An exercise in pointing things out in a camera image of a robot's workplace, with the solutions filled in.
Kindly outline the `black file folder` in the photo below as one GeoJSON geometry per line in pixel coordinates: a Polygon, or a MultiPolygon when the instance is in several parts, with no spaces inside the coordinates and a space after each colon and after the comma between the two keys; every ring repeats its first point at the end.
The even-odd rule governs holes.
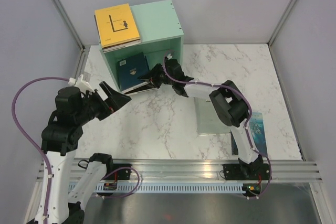
{"type": "Polygon", "coordinates": [[[146,85],[147,83],[150,83],[150,82],[143,82],[137,86],[133,86],[129,89],[126,89],[126,90],[123,90],[122,93],[125,94],[125,95],[135,95],[135,94],[138,94],[138,93],[142,93],[142,92],[137,92],[137,89],[143,85],[146,85]]]}

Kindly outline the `dark blue thin book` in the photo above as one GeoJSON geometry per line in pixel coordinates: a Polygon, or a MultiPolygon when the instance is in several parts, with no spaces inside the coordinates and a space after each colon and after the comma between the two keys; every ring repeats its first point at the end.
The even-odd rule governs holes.
{"type": "Polygon", "coordinates": [[[119,88],[126,93],[145,85],[140,76],[149,72],[148,61],[144,53],[139,53],[122,59],[117,63],[119,88]]]}

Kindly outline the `yellow book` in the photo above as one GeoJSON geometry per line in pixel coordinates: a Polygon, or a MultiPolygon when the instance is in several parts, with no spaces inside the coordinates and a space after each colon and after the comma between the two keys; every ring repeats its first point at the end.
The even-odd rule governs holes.
{"type": "Polygon", "coordinates": [[[103,48],[140,40],[128,3],[95,10],[95,20],[103,48]]]}

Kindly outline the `grey green notebook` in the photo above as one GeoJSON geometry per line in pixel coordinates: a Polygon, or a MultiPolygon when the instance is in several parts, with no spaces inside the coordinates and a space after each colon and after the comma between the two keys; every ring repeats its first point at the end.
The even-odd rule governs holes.
{"type": "Polygon", "coordinates": [[[195,98],[194,102],[198,135],[230,133],[229,127],[223,124],[218,118],[210,100],[195,98]]]}

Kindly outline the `blue ocean cover book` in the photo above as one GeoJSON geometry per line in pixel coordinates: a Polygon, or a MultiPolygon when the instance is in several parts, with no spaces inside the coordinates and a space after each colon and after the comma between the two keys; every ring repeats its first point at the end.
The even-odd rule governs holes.
{"type": "Polygon", "coordinates": [[[256,144],[258,150],[268,155],[267,153],[267,145],[266,145],[266,137],[265,137],[265,129],[264,129],[264,121],[261,112],[253,112],[251,119],[249,120],[249,127],[251,130],[251,135],[256,144]]]}

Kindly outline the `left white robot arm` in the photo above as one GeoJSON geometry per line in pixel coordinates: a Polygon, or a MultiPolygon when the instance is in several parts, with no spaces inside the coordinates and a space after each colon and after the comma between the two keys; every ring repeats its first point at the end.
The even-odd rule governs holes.
{"type": "Polygon", "coordinates": [[[106,119],[131,101],[104,81],[99,86],[106,99],[87,82],[58,91],[56,109],[41,134],[41,151],[46,158],[43,186],[38,211],[30,223],[83,223],[86,204],[98,182],[114,175],[112,156],[94,153],[75,188],[68,190],[83,126],[94,119],[106,119]]]}

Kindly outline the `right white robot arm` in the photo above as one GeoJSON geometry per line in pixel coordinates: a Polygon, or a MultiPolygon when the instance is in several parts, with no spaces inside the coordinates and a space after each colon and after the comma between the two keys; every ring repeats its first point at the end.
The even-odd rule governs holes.
{"type": "Polygon", "coordinates": [[[155,88],[171,85],[175,93],[183,97],[209,100],[219,120],[230,128],[238,148],[240,173],[247,179],[258,174],[263,164],[262,155],[253,142],[248,122],[252,110],[247,99],[231,80],[222,84],[210,84],[185,75],[176,59],[164,58],[149,72],[138,79],[148,81],[155,88]]]}

